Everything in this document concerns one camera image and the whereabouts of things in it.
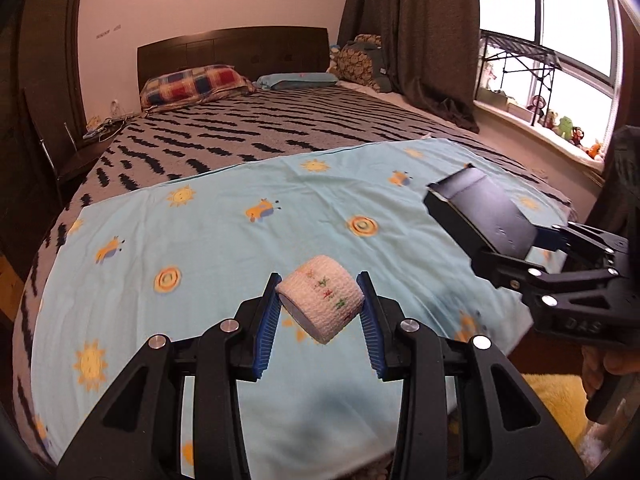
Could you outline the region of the person's right hand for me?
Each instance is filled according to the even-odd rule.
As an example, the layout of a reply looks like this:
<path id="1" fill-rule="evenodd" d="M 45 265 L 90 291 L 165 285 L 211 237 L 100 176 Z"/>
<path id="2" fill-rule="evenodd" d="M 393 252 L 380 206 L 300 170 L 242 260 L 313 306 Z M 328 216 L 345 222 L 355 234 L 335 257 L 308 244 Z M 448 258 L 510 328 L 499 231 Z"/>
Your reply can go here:
<path id="1" fill-rule="evenodd" d="M 638 374 L 639 370 L 638 349 L 582 347 L 582 386 L 588 398 L 601 388 L 604 373 L 624 376 Z"/>

